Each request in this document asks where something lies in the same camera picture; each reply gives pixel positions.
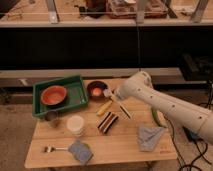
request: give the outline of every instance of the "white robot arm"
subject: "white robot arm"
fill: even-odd
[[[129,96],[150,104],[213,144],[213,112],[151,88],[151,77],[140,71],[120,85],[114,94],[119,100]]]

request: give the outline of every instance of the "green basket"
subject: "green basket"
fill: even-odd
[[[67,88],[67,97],[65,100],[55,106],[46,106],[42,104],[40,98],[44,89],[53,85],[61,85]],[[56,110],[59,113],[64,113],[74,109],[84,107],[88,104],[88,95],[81,76],[72,76],[60,78],[45,82],[40,82],[33,85],[33,116],[44,118],[50,110]]]

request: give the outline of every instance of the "cloth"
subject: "cloth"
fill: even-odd
[[[80,140],[76,140],[69,148],[68,151],[73,154],[76,160],[82,165],[86,165],[87,162],[93,157],[93,154],[87,144],[82,143]]]
[[[153,151],[164,132],[165,128],[163,127],[147,128],[140,125],[138,129],[140,150]]]

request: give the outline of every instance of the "cable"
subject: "cable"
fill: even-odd
[[[135,21],[136,23],[136,28],[137,28],[137,44],[138,44],[138,64],[139,64],[139,68],[141,69],[141,41],[140,41],[140,28],[138,26],[137,21]]]
[[[212,104],[212,100],[213,100],[213,82],[211,80],[207,81],[207,84],[209,86],[209,97],[208,97],[208,101],[206,103],[199,103],[197,105],[202,106],[205,105],[205,108],[211,109]]]
[[[190,163],[190,165],[191,165],[190,166],[190,171],[192,169],[192,166],[194,166],[194,163],[207,152],[207,150],[208,150],[208,144],[207,143],[205,143],[205,144],[206,144],[206,147],[205,147],[204,151],[202,153],[200,153],[197,157],[195,157],[194,160],[192,160],[192,162]]]
[[[209,85],[209,98],[208,98],[208,102],[206,104],[206,108],[211,108],[211,103],[212,103],[212,99],[213,99],[213,91],[212,91],[212,81],[208,81],[208,85]]]
[[[173,125],[173,123],[167,118],[167,117],[165,117],[164,116],[164,118],[169,122],[169,124],[170,124],[170,126],[171,126],[171,128],[172,128],[172,142],[173,142],[173,144],[174,144],[174,147],[175,147],[175,149],[176,149],[176,151],[177,151],[177,153],[178,153],[178,163],[179,163],[179,165],[180,165],[180,168],[182,167],[182,164],[183,165],[186,165],[186,162],[185,162],[185,160],[183,159],[183,157],[182,157],[182,155],[180,154],[180,151],[178,150],[178,147],[177,147],[177,145],[176,145],[176,143],[175,143],[175,129],[174,129],[174,125]]]
[[[190,167],[190,168],[195,168],[195,169],[197,169],[197,170],[199,170],[199,171],[202,171],[201,168],[199,168],[199,167],[197,167],[197,166],[194,166],[194,165],[191,165],[191,164],[186,164],[186,165],[180,167],[180,168],[178,169],[178,171],[181,171],[181,170],[183,170],[184,168],[189,168],[189,167]]]
[[[195,143],[199,153],[202,154],[202,152],[201,152],[201,150],[200,150],[200,148],[198,146],[198,143],[196,141],[194,143]],[[202,155],[201,157],[205,160],[206,163],[208,163],[209,165],[212,165],[212,163],[208,159],[206,159],[204,155]]]

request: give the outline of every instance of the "white cup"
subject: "white cup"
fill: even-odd
[[[76,137],[80,137],[84,131],[84,119],[74,115],[67,120],[67,129]]]

